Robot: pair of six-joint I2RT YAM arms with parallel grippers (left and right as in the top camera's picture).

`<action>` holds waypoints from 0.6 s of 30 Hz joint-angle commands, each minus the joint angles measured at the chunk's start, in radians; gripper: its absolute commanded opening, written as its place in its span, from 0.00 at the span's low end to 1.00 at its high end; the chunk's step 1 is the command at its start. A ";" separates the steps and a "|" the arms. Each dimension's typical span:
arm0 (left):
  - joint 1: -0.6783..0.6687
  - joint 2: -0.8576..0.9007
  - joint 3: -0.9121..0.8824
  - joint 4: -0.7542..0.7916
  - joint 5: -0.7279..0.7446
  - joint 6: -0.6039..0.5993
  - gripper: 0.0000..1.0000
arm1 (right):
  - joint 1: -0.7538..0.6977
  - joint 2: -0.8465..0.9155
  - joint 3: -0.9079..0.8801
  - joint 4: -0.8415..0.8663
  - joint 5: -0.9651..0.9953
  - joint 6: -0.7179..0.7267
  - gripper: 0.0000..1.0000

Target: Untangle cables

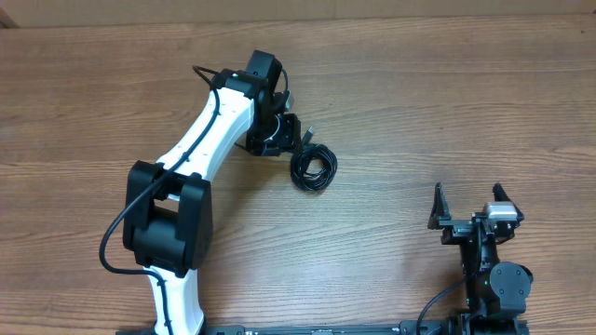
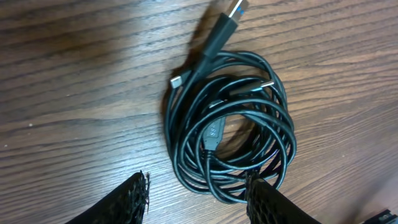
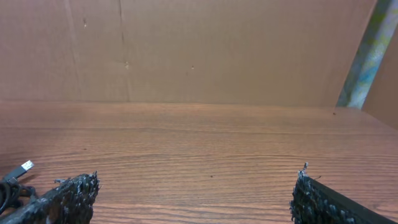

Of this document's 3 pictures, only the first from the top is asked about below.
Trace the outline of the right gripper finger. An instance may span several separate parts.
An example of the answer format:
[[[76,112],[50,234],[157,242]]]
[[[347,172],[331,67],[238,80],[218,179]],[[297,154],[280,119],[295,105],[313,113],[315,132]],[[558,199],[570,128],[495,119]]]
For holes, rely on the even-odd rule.
[[[495,201],[497,201],[497,202],[509,202],[515,208],[516,215],[517,215],[517,221],[523,221],[524,220],[523,213],[515,205],[515,203],[508,197],[508,195],[505,192],[503,186],[499,182],[497,182],[493,186],[493,195],[494,195],[494,200]]]
[[[443,192],[443,187],[438,182],[434,188],[433,206],[427,222],[427,228],[439,230],[450,219],[451,213]]]

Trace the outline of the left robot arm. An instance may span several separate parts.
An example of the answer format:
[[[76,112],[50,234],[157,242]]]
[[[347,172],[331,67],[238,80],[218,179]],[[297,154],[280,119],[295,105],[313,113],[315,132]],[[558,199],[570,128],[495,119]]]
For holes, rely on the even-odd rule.
[[[288,76],[272,54],[256,50],[243,70],[195,72],[210,87],[208,101],[180,141],[154,163],[137,161],[127,181],[126,206],[116,217],[136,275],[152,286],[156,322],[150,334],[200,334],[205,316],[198,270],[212,233],[211,183],[239,139],[253,156],[296,153],[301,124],[290,111]]]

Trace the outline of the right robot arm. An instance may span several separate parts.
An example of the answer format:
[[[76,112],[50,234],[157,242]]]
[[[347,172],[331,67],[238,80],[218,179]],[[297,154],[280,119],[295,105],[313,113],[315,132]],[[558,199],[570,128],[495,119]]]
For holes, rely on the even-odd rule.
[[[441,231],[443,245],[458,246],[463,279],[437,294],[419,314],[418,334],[527,334],[528,326],[518,320],[526,311],[526,299],[534,281],[525,266],[501,261],[497,247],[513,239],[524,220],[500,183],[493,186],[494,199],[468,220],[455,220],[442,185],[434,188],[433,207],[427,228]],[[423,321],[430,307],[458,288],[466,291],[465,309],[457,310],[438,323]]]

